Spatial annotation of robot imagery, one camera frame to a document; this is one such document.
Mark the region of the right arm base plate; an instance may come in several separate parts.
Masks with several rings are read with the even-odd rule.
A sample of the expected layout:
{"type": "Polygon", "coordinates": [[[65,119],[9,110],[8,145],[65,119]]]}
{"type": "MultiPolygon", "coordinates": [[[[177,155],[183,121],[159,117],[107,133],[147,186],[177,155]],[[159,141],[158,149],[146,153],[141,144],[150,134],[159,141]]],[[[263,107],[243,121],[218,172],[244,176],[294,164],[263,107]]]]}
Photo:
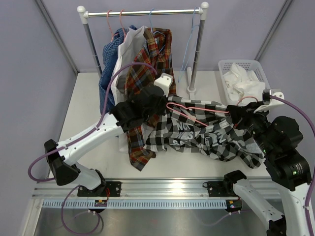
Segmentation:
{"type": "Polygon", "coordinates": [[[238,197],[232,189],[232,184],[221,181],[207,181],[202,184],[207,189],[209,197],[238,197]]]}

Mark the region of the metal clothes rack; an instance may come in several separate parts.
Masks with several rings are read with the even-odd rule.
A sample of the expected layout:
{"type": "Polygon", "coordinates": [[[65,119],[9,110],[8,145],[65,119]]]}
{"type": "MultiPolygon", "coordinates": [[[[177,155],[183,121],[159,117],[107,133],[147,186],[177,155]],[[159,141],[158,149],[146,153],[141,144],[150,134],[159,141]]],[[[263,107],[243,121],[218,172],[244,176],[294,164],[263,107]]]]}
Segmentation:
{"type": "Polygon", "coordinates": [[[180,14],[198,14],[200,16],[200,21],[198,25],[198,36],[195,47],[195,55],[193,60],[193,67],[187,68],[187,77],[188,77],[188,87],[187,93],[191,99],[194,99],[196,88],[196,74],[197,74],[197,66],[199,61],[199,54],[201,49],[201,42],[204,32],[205,20],[207,17],[207,11],[209,8],[208,2],[203,2],[201,6],[197,9],[176,9],[176,10],[143,10],[143,11],[120,11],[120,12],[89,12],[83,6],[77,7],[77,12],[79,14],[80,20],[84,27],[86,37],[92,52],[92,56],[94,59],[94,64],[96,67],[96,71],[99,76],[101,76],[102,70],[100,66],[100,62],[98,59],[98,55],[95,49],[95,44],[92,38],[91,30],[89,27],[88,19],[93,17],[122,17],[122,16],[153,16],[153,15],[180,15],[180,14]]]}

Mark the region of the white hanging shirt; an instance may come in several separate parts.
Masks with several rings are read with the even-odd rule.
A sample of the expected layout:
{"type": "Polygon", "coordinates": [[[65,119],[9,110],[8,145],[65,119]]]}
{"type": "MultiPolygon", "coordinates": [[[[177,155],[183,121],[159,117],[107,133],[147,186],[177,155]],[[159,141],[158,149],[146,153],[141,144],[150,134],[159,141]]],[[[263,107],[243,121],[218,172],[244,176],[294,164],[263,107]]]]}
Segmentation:
{"type": "MultiPolygon", "coordinates": [[[[124,42],[118,46],[118,59],[113,70],[113,75],[115,75],[122,67],[134,61],[146,41],[143,36],[146,28],[146,26],[142,26],[138,29],[128,28],[129,31],[126,34],[124,42]]],[[[124,85],[127,72],[128,68],[121,71],[111,84],[111,91],[113,93],[115,105],[125,101],[124,85]]]]}

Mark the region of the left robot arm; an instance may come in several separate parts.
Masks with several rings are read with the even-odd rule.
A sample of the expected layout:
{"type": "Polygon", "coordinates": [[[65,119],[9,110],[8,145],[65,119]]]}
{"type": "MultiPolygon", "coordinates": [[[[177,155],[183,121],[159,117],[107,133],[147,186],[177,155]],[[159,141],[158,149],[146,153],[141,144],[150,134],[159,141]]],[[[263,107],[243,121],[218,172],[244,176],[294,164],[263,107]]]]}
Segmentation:
{"type": "Polygon", "coordinates": [[[56,184],[77,184],[93,195],[101,196],[106,189],[104,177],[100,171],[89,169],[79,164],[78,160],[106,140],[140,126],[154,115],[164,114],[168,94],[166,86],[146,86],[106,113],[100,125],[95,124],[62,142],[48,140],[44,147],[56,184]]]}

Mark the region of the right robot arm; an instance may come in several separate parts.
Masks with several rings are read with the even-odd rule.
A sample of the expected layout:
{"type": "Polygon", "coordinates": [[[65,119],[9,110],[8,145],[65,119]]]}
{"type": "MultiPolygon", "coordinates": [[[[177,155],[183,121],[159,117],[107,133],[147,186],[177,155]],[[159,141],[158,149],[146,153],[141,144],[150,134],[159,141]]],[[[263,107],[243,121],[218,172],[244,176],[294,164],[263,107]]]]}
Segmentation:
{"type": "Polygon", "coordinates": [[[313,236],[315,219],[311,194],[315,182],[307,160],[296,150],[303,140],[297,122],[280,116],[268,122],[266,115],[258,112],[262,102],[252,102],[245,107],[229,105],[234,128],[245,129],[254,138],[264,155],[264,165],[279,191],[284,212],[274,209],[252,187],[241,171],[224,176],[223,190],[236,194],[264,224],[268,236],[313,236]]]}

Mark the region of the aluminium mounting rail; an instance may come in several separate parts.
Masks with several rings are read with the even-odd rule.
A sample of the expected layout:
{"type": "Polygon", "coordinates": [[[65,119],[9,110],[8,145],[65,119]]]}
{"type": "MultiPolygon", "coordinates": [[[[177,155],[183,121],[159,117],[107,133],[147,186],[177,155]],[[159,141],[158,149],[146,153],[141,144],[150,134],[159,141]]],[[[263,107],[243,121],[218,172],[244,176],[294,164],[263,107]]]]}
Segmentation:
{"type": "MultiPolygon", "coordinates": [[[[120,199],[205,199],[205,179],[120,179],[120,199]]],[[[37,183],[34,199],[63,199],[76,185],[58,186],[54,182],[37,183]]]]}

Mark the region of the black white checked shirt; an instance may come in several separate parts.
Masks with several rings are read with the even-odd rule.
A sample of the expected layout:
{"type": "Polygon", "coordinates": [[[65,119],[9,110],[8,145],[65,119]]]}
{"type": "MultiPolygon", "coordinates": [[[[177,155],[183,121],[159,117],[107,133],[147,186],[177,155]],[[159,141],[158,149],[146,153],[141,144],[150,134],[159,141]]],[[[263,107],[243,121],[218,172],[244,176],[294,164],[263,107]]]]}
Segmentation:
{"type": "MultiPolygon", "coordinates": [[[[214,101],[188,100],[170,96],[168,102],[185,107],[198,107],[227,111],[226,106],[214,101]]],[[[251,169],[258,168],[263,162],[263,153],[248,131],[233,128],[230,114],[210,113],[197,110],[184,110],[170,105],[171,108],[195,116],[199,123],[165,109],[154,130],[148,135],[145,149],[153,152],[167,151],[168,148],[181,153],[201,153],[214,160],[228,162],[236,157],[251,169]]]]}

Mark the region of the white linen shirt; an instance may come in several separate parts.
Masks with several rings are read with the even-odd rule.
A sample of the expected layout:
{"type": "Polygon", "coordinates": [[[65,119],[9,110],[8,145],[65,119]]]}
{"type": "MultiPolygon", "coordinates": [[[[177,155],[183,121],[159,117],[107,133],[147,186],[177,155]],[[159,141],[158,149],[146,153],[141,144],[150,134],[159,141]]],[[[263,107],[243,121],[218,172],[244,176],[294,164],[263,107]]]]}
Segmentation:
{"type": "Polygon", "coordinates": [[[244,67],[232,63],[231,67],[223,74],[223,84],[226,86],[229,104],[246,105],[252,101],[261,101],[264,82],[259,81],[253,70],[246,71],[244,67]]]}

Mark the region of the white plastic basket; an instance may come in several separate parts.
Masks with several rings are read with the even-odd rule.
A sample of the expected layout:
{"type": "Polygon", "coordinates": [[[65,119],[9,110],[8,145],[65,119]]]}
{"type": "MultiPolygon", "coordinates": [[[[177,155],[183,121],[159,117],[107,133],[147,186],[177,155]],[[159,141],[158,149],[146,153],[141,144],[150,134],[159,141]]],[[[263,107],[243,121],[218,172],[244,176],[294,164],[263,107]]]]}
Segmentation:
{"type": "Polygon", "coordinates": [[[262,92],[270,85],[256,60],[225,59],[218,63],[220,77],[228,105],[246,106],[262,101],[262,92]]]}

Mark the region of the blue checked shirt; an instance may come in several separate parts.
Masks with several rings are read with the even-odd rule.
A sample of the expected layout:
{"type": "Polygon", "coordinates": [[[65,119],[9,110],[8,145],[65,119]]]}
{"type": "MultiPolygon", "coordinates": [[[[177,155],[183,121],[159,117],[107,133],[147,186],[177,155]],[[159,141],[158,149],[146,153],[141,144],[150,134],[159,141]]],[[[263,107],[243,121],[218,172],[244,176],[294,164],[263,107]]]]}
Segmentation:
{"type": "Polygon", "coordinates": [[[104,69],[98,83],[100,114],[103,112],[104,104],[106,104],[106,113],[115,106],[109,82],[118,59],[118,46],[121,45],[125,39],[123,28],[119,28],[115,34],[113,41],[105,45],[102,52],[104,69]]]}

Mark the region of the red brown plaid shirt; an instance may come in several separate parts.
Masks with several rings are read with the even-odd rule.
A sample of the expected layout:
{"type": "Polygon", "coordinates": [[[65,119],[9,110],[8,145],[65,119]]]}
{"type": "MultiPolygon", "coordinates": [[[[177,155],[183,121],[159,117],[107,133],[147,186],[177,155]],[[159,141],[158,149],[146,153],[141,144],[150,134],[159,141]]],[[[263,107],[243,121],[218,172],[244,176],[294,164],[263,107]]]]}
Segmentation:
{"type": "MultiPolygon", "coordinates": [[[[139,93],[144,87],[153,84],[161,73],[174,75],[172,67],[170,29],[146,28],[143,36],[146,41],[134,62],[151,65],[157,75],[149,67],[135,65],[129,68],[124,85],[125,98],[139,93]]],[[[145,140],[141,126],[137,126],[126,133],[129,160],[131,165],[141,171],[151,158],[155,158],[153,151],[144,149],[145,140]]]]}

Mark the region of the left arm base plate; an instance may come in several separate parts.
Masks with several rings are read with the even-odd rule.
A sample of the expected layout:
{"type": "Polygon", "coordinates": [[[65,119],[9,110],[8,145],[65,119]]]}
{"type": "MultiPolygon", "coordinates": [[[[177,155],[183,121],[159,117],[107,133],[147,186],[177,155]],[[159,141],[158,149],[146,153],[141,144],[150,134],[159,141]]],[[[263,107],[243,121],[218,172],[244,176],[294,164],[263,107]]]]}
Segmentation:
{"type": "Polygon", "coordinates": [[[93,190],[79,186],[78,197],[119,197],[121,194],[120,181],[107,181],[93,190]]]}

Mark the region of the blue plastic hanger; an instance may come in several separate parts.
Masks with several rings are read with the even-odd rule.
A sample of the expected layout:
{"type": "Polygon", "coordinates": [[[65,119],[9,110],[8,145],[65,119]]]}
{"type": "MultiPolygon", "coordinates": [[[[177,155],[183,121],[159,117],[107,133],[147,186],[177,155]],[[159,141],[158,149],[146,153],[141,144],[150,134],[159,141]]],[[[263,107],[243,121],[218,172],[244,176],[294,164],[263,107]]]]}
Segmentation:
{"type": "Polygon", "coordinates": [[[198,10],[199,8],[196,7],[193,11],[193,14],[192,14],[192,18],[191,18],[191,28],[190,28],[190,35],[189,35],[189,38],[188,38],[188,41],[187,41],[187,44],[186,44],[186,48],[185,48],[185,53],[184,53],[184,57],[183,57],[183,62],[182,62],[182,66],[180,68],[180,71],[179,71],[179,76],[178,76],[178,80],[177,82],[179,83],[184,75],[184,72],[186,71],[187,69],[187,66],[188,66],[188,62],[190,60],[190,57],[191,57],[191,49],[190,49],[190,46],[191,46],[191,42],[192,42],[192,39],[193,39],[193,34],[194,34],[194,31],[196,28],[199,27],[199,25],[195,24],[194,22],[194,19],[195,19],[195,15],[196,15],[196,11],[198,10]]]}

